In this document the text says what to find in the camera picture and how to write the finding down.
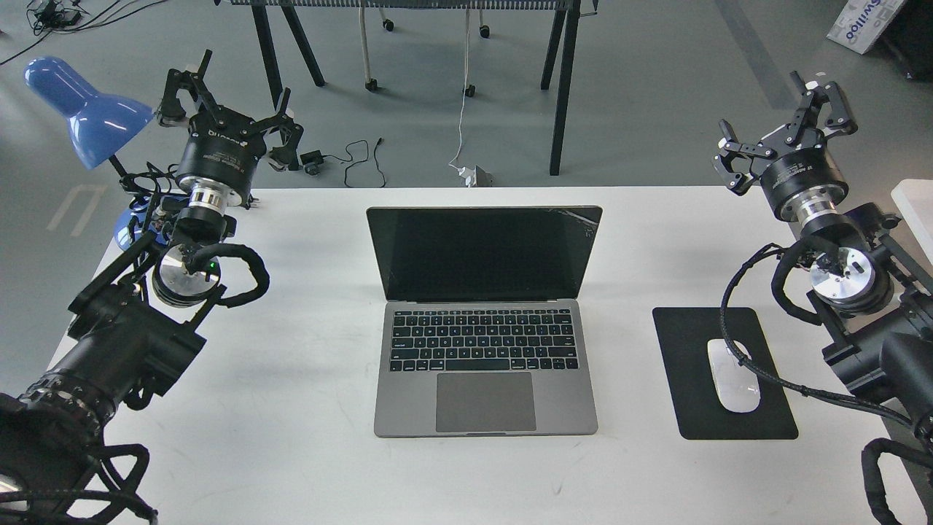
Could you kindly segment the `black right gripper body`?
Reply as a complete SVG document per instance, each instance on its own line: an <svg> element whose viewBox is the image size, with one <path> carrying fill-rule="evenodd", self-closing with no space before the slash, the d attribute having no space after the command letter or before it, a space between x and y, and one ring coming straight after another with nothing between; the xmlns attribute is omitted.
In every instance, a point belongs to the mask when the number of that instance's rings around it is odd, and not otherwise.
<svg viewBox="0 0 933 525"><path fill-rule="evenodd" d="M849 186L827 142L823 134L806 134L800 145L790 145L781 137L760 140L761 147L774 153L773 158L755 159L755 175L773 212L787 212L797 194L814 188L829 193L834 205L846 198Z"/></svg>

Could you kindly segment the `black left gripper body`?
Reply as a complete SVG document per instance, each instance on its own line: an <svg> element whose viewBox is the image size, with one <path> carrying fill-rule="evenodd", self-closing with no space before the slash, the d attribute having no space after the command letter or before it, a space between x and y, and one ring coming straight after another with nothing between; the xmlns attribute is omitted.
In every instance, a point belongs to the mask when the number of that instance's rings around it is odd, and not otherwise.
<svg viewBox="0 0 933 525"><path fill-rule="evenodd" d="M219 120L205 109L190 118L190 137L174 176L187 192L199 182L214 182L227 187L231 200L245 201L259 159L267 152L267 131L229 109L219 111Z"/></svg>

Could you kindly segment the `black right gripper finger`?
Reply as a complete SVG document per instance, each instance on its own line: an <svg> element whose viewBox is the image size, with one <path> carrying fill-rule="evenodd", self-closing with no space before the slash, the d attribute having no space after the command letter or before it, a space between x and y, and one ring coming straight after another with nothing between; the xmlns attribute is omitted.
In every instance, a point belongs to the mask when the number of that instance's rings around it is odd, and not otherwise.
<svg viewBox="0 0 933 525"><path fill-rule="evenodd" d="M802 96L790 122L791 145L826 145L833 137L850 136L859 130L836 81L805 82L797 71L790 77Z"/></svg>
<svg viewBox="0 0 933 525"><path fill-rule="evenodd" d="M739 141L732 124L724 119L719 121L719 129L722 139L719 141L719 152L713 156L714 170L728 190L742 196L776 159L776 150Z"/></svg>

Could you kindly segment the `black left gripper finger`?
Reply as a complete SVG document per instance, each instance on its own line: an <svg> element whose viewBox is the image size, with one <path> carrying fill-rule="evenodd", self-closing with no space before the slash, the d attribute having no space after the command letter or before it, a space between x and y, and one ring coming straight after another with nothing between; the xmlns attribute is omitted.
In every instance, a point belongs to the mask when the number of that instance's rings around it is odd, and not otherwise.
<svg viewBox="0 0 933 525"><path fill-rule="evenodd" d="M300 167L297 147L303 135L303 127L295 123L293 117L289 115L290 95L291 90L284 89L276 104L276 113L254 124L257 132L280 133L282 145L273 147L266 155L270 166L277 171Z"/></svg>
<svg viewBox="0 0 933 525"><path fill-rule="evenodd" d="M178 93L181 90L189 93L193 104L195 104L196 115L206 113L210 123L218 126L222 125L219 104L214 100L213 94L210 93L204 83L204 77L212 54L212 50L204 51L203 59L201 59L200 65L195 71L181 71L178 69L168 71L163 98L161 98L159 105L160 126L183 126L189 123L190 118L178 98Z"/></svg>

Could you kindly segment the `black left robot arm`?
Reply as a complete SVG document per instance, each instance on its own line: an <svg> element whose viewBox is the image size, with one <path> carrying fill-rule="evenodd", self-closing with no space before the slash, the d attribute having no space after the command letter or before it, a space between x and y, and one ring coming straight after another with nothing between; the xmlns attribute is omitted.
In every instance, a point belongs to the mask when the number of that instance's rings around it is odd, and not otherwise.
<svg viewBox="0 0 933 525"><path fill-rule="evenodd" d="M150 120L183 125L177 167L120 171L134 200L130 243L70 303L74 348L24 393L2 395L2 522L106 524L130 511L150 524L157 511L138 495L149 467L140 444L108 446L104 428L120 405L146 408L164 395L206 345L197 328L214 306L257 301L270 286L253 249L230 243L230 207L252 202L254 170L297 165L303 129L287 113L257 120L216 102L206 86L212 52L194 71L171 69L157 109L101 93L60 58L33 59L26 85L67 119L87 168L110 162Z"/></svg>

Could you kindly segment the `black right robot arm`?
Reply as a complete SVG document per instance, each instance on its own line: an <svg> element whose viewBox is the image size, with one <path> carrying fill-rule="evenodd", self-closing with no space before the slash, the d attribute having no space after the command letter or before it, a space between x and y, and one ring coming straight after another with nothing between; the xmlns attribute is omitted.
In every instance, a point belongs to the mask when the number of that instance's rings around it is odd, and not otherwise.
<svg viewBox="0 0 933 525"><path fill-rule="evenodd" d="M849 186L827 143L856 133L856 120L835 81L806 82L796 71L791 79L802 96L799 106L790 122L756 143L737 139L726 120L719 123L723 137L712 163L727 189L743 195L759 183L774 218L800 224L792 246L763 246L727 283L719 328L738 365L758 378L804 397L882 416L912 432L919 448L878 438L861 452L870 512L881 524L896 524L880 456L891 454L931 469L931 276L891 236L899 216L875 203L839 212ZM749 269L770 256L778 260L770 282L774 301L792 318L827 330L831 343L822 356L846 393L813 389L765 371L727 331L733 290Z"/></svg>

